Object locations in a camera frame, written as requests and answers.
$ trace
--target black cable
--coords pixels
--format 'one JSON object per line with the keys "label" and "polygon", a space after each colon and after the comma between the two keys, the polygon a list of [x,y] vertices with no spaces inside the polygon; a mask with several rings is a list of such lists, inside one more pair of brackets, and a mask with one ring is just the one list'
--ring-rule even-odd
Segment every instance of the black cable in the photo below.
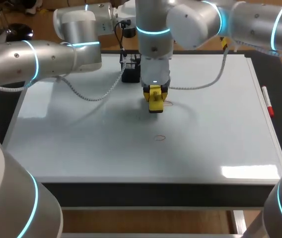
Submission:
{"label": "black cable", "polygon": [[117,22],[117,24],[115,25],[114,32],[115,32],[116,38],[118,40],[120,49],[123,49],[123,46],[122,46],[123,32],[122,32],[121,40],[119,40],[119,37],[118,37],[118,34],[117,34],[117,27],[118,27],[119,24],[121,24],[121,21]]}
{"label": "black cable", "polygon": [[[121,24],[121,29],[122,29],[122,35],[121,35],[121,39],[119,39],[118,37],[118,34],[117,34],[117,27],[118,25]],[[127,57],[127,53],[126,53],[126,50],[125,48],[123,47],[122,45],[122,41],[123,41],[123,31],[125,29],[126,26],[130,26],[131,25],[131,21],[130,20],[122,20],[122,21],[119,21],[117,22],[117,24],[115,25],[114,27],[114,32],[115,32],[115,35],[116,35],[116,38],[119,42],[119,46],[120,46],[120,58],[121,58],[121,55],[123,55],[124,57]]]}

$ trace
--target white cable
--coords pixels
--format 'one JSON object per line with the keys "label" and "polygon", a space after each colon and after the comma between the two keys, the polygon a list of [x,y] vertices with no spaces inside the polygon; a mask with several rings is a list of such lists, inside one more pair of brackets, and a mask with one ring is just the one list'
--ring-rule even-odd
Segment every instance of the white cable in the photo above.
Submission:
{"label": "white cable", "polygon": [[205,85],[202,85],[202,86],[199,86],[199,87],[171,87],[170,86],[169,89],[175,89],[175,90],[197,90],[197,89],[208,88],[208,87],[216,84],[219,81],[219,79],[221,78],[222,73],[224,72],[224,68],[225,68],[225,64],[226,64],[226,58],[227,58],[227,55],[229,53],[229,48],[231,46],[232,46],[232,44],[230,46],[228,46],[227,49],[225,50],[224,56],[222,58],[222,63],[221,63],[220,71],[219,71],[216,79],[213,82],[205,84]]}
{"label": "white cable", "polygon": [[122,65],[122,69],[121,69],[121,72],[117,78],[117,80],[115,81],[115,83],[112,85],[112,87],[100,98],[88,98],[88,97],[85,97],[84,95],[80,94],[73,86],[72,84],[67,80],[65,79],[64,77],[61,77],[61,76],[58,76],[58,79],[63,81],[65,84],[67,84],[67,86],[77,95],[79,96],[81,99],[84,99],[85,101],[89,101],[89,102],[98,102],[98,101],[101,101],[103,100],[104,98],[106,98],[111,92],[112,90],[114,90],[114,88],[117,86],[117,84],[119,83],[121,77],[122,77],[122,74],[123,72],[125,71],[126,69],[126,64],[127,64],[127,61],[126,61],[126,58],[123,58],[122,60],[123,62],[123,65]]}
{"label": "white cable", "polygon": [[32,80],[30,83],[25,85],[24,87],[20,88],[5,88],[5,87],[0,87],[0,91],[2,92],[7,92],[7,93],[17,93],[17,92],[22,92],[23,90],[28,89],[29,87],[33,86],[37,80]]}
{"label": "white cable", "polygon": [[264,54],[267,54],[267,55],[270,55],[270,56],[275,56],[275,57],[280,57],[282,58],[282,53],[279,53],[277,51],[272,51],[272,50],[267,50],[267,49],[263,49],[261,47],[257,47],[257,46],[254,46],[254,45],[250,45],[248,43],[244,43],[244,42],[241,42],[241,41],[236,41],[237,44],[239,45],[242,45],[242,46],[249,46],[249,47],[252,47],[254,48],[256,51],[259,51],[261,53],[264,53]]}

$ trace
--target table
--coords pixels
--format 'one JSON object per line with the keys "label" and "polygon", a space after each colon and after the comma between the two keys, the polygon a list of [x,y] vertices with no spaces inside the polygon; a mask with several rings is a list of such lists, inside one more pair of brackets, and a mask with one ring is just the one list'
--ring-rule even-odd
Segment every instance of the table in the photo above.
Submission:
{"label": "table", "polygon": [[[280,63],[280,61],[279,60],[277,60],[277,59],[275,59],[275,60],[273,60],[272,58],[270,58],[270,59],[272,59],[271,61],[269,61],[268,62],[268,64],[267,65],[265,65],[264,66],[264,64],[262,63],[261,65],[259,64],[259,62],[263,62],[264,60],[268,60],[268,59],[266,59],[267,58],[267,56],[257,56],[257,58],[255,58],[255,56],[252,58],[252,61],[253,61],[253,64],[254,64],[254,67],[255,67],[255,70],[256,70],[256,73],[257,73],[257,76],[258,76],[258,79],[259,79],[259,81],[261,82],[261,83],[266,83],[266,80],[270,80],[270,77],[265,77],[264,78],[264,75],[266,75],[266,72],[264,72],[265,70],[268,70],[269,68],[271,69],[271,68],[273,68],[273,69],[275,69],[275,70],[272,70],[272,71],[270,71],[270,73],[271,73],[271,77],[273,78],[273,77],[279,77],[279,79],[282,79],[282,69],[281,69],[281,63]],[[280,97],[280,93],[281,93],[281,87],[279,87],[279,85],[281,85],[281,81],[279,81],[279,80],[277,80],[277,81],[274,81],[274,83],[275,84],[273,84],[273,82],[269,82],[268,84],[266,84],[267,85],[267,87],[268,87],[268,89],[269,89],[269,91],[271,91],[270,90],[270,88],[272,88],[272,89],[276,89],[277,90],[277,94],[275,94],[275,95],[277,95],[277,97],[275,97],[275,96],[273,96],[272,98],[271,98],[271,100],[272,100],[272,103],[273,103],[273,106],[274,106],[274,108],[275,108],[275,111],[276,111],[276,117],[274,118],[274,120],[273,120],[273,124],[274,124],[274,126],[275,126],[275,129],[276,129],[276,132],[277,132],[277,136],[278,136],[278,139],[279,139],[279,141],[280,141],[280,145],[281,145],[281,147],[282,147],[282,140],[281,140],[281,137],[282,137],[282,98]],[[78,189],[80,189],[80,186],[81,186],[82,184],[76,184],[75,186],[77,186],[77,188]],[[188,186],[188,185],[185,185],[185,186],[178,186],[179,188],[177,188],[177,187],[175,187],[174,186],[174,184],[169,184],[168,186],[170,186],[170,187],[168,187],[168,190],[170,190],[170,189],[172,189],[171,190],[171,192],[173,193],[173,192],[180,192],[180,194],[186,194],[186,195],[189,195],[190,196],[190,199],[191,198],[193,198],[194,197],[194,194],[190,194],[190,193],[188,193],[188,191],[191,191],[191,188]],[[212,189],[217,189],[218,188],[218,186],[217,185],[212,185]],[[249,186],[247,185],[247,186],[243,186],[243,190],[248,190],[248,188],[249,188]],[[266,195],[265,195],[265,193],[266,192],[270,192],[270,187],[266,187],[266,186],[260,186],[259,188],[258,188],[259,190],[259,192],[260,191],[262,191],[262,193],[264,193],[264,195],[262,196],[262,199],[265,199],[266,198]],[[183,202],[183,205],[185,205],[185,206],[195,206],[195,204],[193,204],[193,203],[186,203],[186,201],[181,201],[181,202]],[[223,201],[221,201],[219,204],[215,204],[215,206],[223,206],[223,205],[226,205],[226,204],[228,204],[228,202],[226,203],[225,202],[225,200],[223,200]],[[255,207],[255,204],[245,204],[247,207],[248,206],[252,206],[252,207]]]}

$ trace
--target cable connector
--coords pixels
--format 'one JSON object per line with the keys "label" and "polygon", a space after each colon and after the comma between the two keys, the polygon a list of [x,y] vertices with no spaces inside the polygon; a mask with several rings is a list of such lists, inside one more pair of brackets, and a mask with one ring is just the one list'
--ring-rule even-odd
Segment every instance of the cable connector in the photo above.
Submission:
{"label": "cable connector", "polygon": [[121,23],[121,28],[122,27],[126,27],[126,26],[130,26],[131,25],[131,20],[122,20],[122,21],[120,21],[120,23]]}
{"label": "cable connector", "polygon": [[126,57],[128,56],[128,54],[127,54],[125,48],[121,48],[121,49],[120,49],[120,54],[121,54],[124,58],[126,58]]}

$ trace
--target black stool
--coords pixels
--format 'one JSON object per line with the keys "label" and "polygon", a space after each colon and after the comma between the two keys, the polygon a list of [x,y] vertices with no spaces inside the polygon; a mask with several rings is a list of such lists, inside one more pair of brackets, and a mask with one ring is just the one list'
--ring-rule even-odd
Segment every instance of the black stool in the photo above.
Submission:
{"label": "black stool", "polygon": [[32,40],[33,30],[25,24],[9,24],[1,6],[0,20],[2,24],[2,27],[0,27],[0,44],[11,41]]}

